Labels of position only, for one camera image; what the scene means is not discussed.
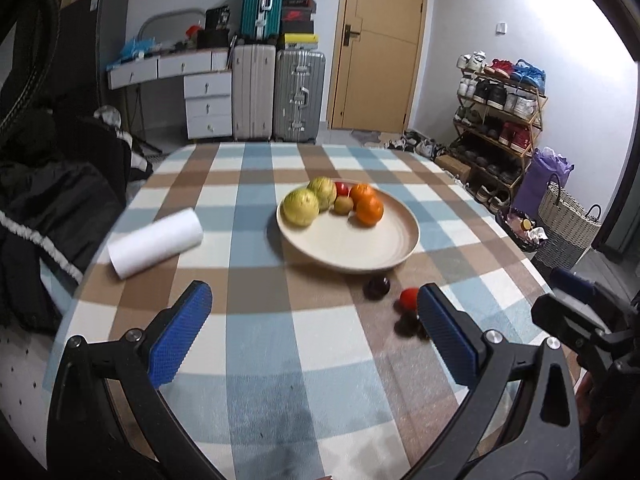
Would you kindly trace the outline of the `brown kiwi fruit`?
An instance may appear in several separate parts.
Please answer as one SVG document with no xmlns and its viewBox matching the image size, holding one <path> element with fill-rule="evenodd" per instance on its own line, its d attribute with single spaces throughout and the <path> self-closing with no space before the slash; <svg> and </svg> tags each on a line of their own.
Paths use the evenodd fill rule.
<svg viewBox="0 0 640 480">
<path fill-rule="evenodd" d="M 353 209 L 354 209 L 354 202 L 349 196 L 347 195 L 337 196 L 333 204 L 334 214 L 338 214 L 339 216 L 349 216 Z"/>
</svg>

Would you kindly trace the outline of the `orange mandarin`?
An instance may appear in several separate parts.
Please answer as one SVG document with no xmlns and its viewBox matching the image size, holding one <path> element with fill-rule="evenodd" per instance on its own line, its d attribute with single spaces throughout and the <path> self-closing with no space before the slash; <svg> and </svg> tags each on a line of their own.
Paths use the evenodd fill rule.
<svg viewBox="0 0 640 480">
<path fill-rule="evenodd" d="M 349 197 L 352 199 L 354 206 L 357 206 L 362 200 L 370 200 L 370 198 L 375 198 L 376 192 L 370 184 L 357 183 L 350 188 Z"/>
<path fill-rule="evenodd" d="M 384 216 L 384 204 L 376 196 L 360 198 L 355 207 L 356 219 L 368 228 L 376 226 Z"/>
</svg>

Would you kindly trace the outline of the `yellow-green guava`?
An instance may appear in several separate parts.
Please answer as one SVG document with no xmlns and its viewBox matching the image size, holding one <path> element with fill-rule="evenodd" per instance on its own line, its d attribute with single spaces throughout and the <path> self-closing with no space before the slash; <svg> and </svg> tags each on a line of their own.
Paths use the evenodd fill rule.
<svg viewBox="0 0 640 480">
<path fill-rule="evenodd" d="M 282 200 L 281 208 L 288 222 L 306 228 L 317 219 L 320 212 L 318 197 L 308 188 L 296 188 Z"/>
</svg>

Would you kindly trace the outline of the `red tomato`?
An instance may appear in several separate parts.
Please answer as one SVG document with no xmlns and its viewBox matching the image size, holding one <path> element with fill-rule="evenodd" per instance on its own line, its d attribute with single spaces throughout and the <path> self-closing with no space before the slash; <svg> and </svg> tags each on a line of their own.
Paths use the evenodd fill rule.
<svg viewBox="0 0 640 480">
<path fill-rule="evenodd" d="M 336 195 L 337 196 L 349 196 L 350 188 L 345 182 L 336 182 Z"/>
<path fill-rule="evenodd" d="M 417 287 L 404 289 L 398 299 L 401 310 L 404 312 L 416 312 L 418 310 L 418 295 L 419 289 Z"/>
</svg>

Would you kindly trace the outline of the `wooden shoe rack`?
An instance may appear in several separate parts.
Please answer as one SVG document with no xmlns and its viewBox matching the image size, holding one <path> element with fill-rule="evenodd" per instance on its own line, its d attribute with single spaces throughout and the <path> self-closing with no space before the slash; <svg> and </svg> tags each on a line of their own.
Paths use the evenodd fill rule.
<svg viewBox="0 0 640 480">
<path fill-rule="evenodd" d="M 470 179 L 493 185 L 514 200 L 544 131 L 547 96 L 504 70 L 460 70 L 456 137 L 449 154 L 470 168 Z"/>
</svg>

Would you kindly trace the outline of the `woven basket bag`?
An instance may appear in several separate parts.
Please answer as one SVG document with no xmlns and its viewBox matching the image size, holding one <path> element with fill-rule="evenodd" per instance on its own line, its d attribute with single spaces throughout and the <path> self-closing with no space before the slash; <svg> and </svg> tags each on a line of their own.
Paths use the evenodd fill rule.
<svg viewBox="0 0 640 480">
<path fill-rule="evenodd" d="M 547 232 L 581 250 L 587 249 L 598 234 L 601 214 L 599 204 L 585 210 L 564 190 L 557 174 L 549 178 L 538 206 L 538 219 L 546 225 Z"/>
</svg>

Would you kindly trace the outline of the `wrinkled green guava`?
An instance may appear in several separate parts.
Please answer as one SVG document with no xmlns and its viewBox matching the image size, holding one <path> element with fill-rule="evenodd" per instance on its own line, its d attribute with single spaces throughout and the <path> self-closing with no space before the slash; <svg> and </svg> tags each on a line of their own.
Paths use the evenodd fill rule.
<svg viewBox="0 0 640 480">
<path fill-rule="evenodd" d="M 334 181 L 329 177 L 316 177 L 309 181 L 307 188 L 318 198 L 319 210 L 328 210 L 337 198 Z"/>
</svg>

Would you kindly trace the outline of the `dark purple plum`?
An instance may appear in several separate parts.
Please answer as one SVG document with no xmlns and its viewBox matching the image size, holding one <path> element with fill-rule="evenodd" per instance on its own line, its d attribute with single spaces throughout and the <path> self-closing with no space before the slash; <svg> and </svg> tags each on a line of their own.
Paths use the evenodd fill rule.
<svg viewBox="0 0 640 480">
<path fill-rule="evenodd" d="M 363 295 L 372 301 L 382 300 L 390 292 L 390 280 L 386 275 L 375 275 L 363 286 Z"/>
</svg>

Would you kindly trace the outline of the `beige suitcase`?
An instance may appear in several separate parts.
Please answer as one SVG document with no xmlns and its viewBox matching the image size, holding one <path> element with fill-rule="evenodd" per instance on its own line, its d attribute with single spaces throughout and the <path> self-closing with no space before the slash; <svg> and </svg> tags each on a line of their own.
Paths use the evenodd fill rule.
<svg viewBox="0 0 640 480">
<path fill-rule="evenodd" d="M 232 136 L 237 141 L 268 141 L 273 125 L 276 47 L 237 46 L 231 68 Z"/>
</svg>

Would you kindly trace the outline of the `black bowl basket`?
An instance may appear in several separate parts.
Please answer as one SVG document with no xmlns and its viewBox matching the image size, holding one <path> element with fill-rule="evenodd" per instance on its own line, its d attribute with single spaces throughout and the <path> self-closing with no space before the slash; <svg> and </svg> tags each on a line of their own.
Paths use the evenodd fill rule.
<svg viewBox="0 0 640 480">
<path fill-rule="evenodd" d="M 547 243 L 548 235 L 535 220 L 515 208 L 503 208 L 495 213 L 495 219 L 508 237 L 523 252 L 536 252 Z"/>
</svg>

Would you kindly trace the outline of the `wooden door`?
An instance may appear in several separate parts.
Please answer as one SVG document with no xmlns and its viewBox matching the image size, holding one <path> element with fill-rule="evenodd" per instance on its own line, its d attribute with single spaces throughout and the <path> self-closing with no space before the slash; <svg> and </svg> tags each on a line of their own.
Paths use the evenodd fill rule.
<svg viewBox="0 0 640 480">
<path fill-rule="evenodd" d="M 340 0 L 328 102 L 331 128 L 404 131 L 425 13 L 426 0 Z"/>
</svg>

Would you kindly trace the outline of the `purple bag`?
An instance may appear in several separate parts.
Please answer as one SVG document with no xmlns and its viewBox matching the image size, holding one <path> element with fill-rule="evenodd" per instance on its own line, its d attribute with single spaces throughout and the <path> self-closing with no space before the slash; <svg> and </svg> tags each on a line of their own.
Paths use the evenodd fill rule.
<svg viewBox="0 0 640 480">
<path fill-rule="evenodd" d="M 564 188 L 573 169 L 574 165 L 563 155 L 555 153 L 552 148 L 536 148 L 512 207 L 530 218 L 536 218 L 538 207 L 552 177 L 557 177 Z"/>
</svg>

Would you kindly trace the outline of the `dark grey cabinet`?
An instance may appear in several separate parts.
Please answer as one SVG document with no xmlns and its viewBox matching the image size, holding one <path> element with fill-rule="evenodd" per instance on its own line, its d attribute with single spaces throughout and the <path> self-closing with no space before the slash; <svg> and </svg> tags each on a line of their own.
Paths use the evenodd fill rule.
<svg viewBox="0 0 640 480">
<path fill-rule="evenodd" d="M 111 103 L 107 65 L 125 44 L 128 0 L 77 0 L 61 11 L 61 28 L 51 67 L 58 107 L 79 116 Z"/>
</svg>

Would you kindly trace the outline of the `cream round plate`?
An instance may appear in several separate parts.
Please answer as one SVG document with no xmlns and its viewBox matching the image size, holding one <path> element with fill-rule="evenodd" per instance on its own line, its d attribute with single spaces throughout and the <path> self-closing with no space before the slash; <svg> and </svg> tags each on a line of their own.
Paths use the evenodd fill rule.
<svg viewBox="0 0 640 480">
<path fill-rule="evenodd" d="M 349 188 L 363 183 L 333 181 L 345 182 Z M 307 188 L 308 183 L 298 188 Z M 349 216 L 339 216 L 334 214 L 333 205 L 326 211 L 320 211 L 310 226 L 294 226 L 285 219 L 281 208 L 286 194 L 276 209 L 279 230 L 288 244 L 302 255 L 336 270 L 369 273 L 398 266 L 418 247 L 420 226 L 416 216 L 403 202 L 374 189 L 376 197 L 384 204 L 385 212 L 381 221 L 372 228 L 363 226 L 356 219 L 356 206 Z"/>
</svg>

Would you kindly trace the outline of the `white paper towel roll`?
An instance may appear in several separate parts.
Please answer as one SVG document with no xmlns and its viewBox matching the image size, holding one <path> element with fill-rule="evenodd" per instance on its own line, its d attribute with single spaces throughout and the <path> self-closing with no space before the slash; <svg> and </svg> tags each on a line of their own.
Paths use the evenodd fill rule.
<svg viewBox="0 0 640 480">
<path fill-rule="evenodd" d="M 106 249 L 116 275 L 126 280 L 198 246 L 203 237 L 198 215 L 188 208 L 109 242 Z"/>
</svg>

